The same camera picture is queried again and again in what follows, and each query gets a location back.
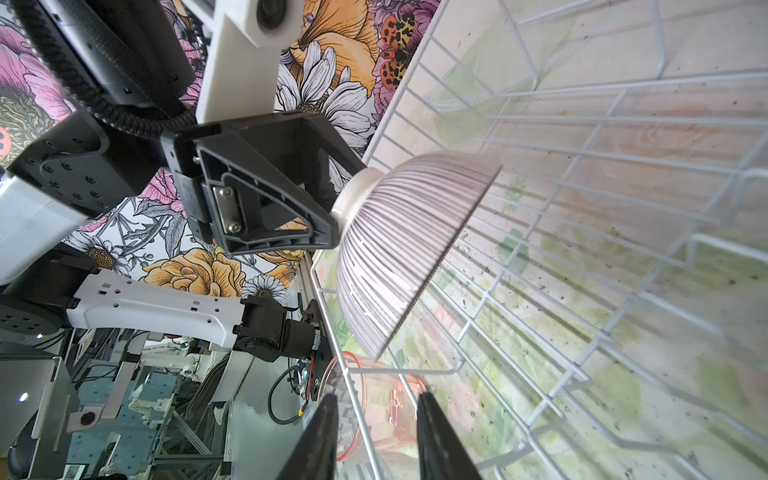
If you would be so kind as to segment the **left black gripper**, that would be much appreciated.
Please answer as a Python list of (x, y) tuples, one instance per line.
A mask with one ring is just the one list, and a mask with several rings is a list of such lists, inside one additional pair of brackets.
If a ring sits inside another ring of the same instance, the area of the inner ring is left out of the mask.
[(193, 235), (232, 255), (335, 248), (331, 166), (364, 167), (326, 118), (304, 112), (168, 130), (161, 144)]

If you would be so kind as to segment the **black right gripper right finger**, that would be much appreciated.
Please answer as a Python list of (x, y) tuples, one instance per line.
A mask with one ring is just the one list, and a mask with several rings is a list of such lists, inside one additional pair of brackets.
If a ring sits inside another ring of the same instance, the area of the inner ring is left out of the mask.
[(417, 404), (417, 445), (421, 480), (482, 479), (430, 392), (421, 394)]

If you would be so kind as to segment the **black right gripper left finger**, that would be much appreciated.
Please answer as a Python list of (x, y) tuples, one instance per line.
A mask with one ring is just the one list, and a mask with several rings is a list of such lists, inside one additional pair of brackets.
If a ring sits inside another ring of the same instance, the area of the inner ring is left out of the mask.
[(280, 480), (333, 480), (339, 430), (338, 400), (325, 395), (278, 474)]

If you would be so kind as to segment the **pink glass cup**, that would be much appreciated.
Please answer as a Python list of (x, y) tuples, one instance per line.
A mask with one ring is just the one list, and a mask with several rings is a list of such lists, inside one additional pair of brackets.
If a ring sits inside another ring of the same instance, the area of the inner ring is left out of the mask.
[(420, 378), (385, 373), (386, 366), (346, 351), (353, 389), (349, 390), (341, 365), (334, 358), (319, 386), (319, 397), (337, 398), (339, 424), (337, 437), (337, 477), (372, 479), (373, 465), (366, 449), (362, 427), (352, 397), (360, 403), (378, 465), (384, 479), (417, 479), (416, 399), (426, 391)]

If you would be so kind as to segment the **white ribbed bowl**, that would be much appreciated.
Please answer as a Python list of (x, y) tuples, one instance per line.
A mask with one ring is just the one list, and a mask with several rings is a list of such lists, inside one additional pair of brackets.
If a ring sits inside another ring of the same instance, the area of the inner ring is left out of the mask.
[(371, 359), (400, 330), (501, 167), (497, 159), (436, 152), (386, 173), (366, 168), (342, 191), (333, 212), (343, 228), (337, 298)]

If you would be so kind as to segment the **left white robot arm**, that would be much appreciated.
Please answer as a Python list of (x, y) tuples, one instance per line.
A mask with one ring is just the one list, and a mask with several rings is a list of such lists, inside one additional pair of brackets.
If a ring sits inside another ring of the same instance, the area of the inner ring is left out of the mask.
[[(187, 52), (155, 1), (12, 1), (16, 23), (1, 50), (18, 57), (21, 82), (48, 73), (72, 110), (16, 157), (1, 178), (1, 326), (26, 335), (87, 324), (88, 298), (130, 282), (135, 257), (99, 239), (123, 200), (169, 166), (180, 209), (166, 235), (186, 231), (219, 252), (181, 263), (205, 294), (238, 295), (239, 254), (332, 248), (330, 182), (319, 156), (356, 163), (324, 115), (286, 107), (275, 93), (297, 84), (281, 60), (296, 41), (313, 99), (342, 79), (336, 54), (313, 41), (325, 1), (222, 1), (195, 108), (181, 99), (194, 80)], [(97, 278), (104, 277), (100, 288)]]

